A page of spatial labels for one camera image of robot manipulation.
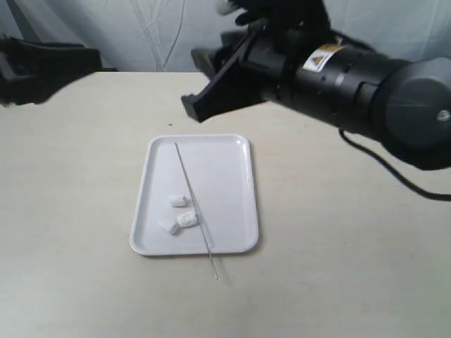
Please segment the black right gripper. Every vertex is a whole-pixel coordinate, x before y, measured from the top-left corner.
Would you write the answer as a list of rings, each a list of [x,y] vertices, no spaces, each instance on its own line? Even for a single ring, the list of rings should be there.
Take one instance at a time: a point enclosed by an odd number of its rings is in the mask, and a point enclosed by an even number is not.
[[[330,54],[338,33],[323,1],[221,1],[220,14],[242,10],[235,23],[246,30],[221,33],[221,46],[191,50],[196,69],[209,80],[197,94],[181,97],[186,114],[198,123],[264,102],[262,92],[291,105],[337,106],[349,99],[337,82],[340,73],[305,70],[313,53]]]

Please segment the grey Piper robot arm right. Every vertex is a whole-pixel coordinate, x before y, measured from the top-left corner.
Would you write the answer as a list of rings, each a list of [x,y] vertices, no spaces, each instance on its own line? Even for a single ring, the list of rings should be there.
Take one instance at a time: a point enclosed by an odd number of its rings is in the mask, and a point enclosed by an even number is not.
[[[450,167],[450,59],[405,61],[334,30],[322,1],[226,1],[238,31],[192,50],[208,79],[197,122],[270,101],[379,142],[421,170]]]

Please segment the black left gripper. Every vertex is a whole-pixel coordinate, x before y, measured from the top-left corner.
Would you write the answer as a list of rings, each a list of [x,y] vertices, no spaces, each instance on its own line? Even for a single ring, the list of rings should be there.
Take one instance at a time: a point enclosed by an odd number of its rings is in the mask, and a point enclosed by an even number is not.
[[[42,104],[72,82],[102,70],[99,51],[1,33],[1,105]]]

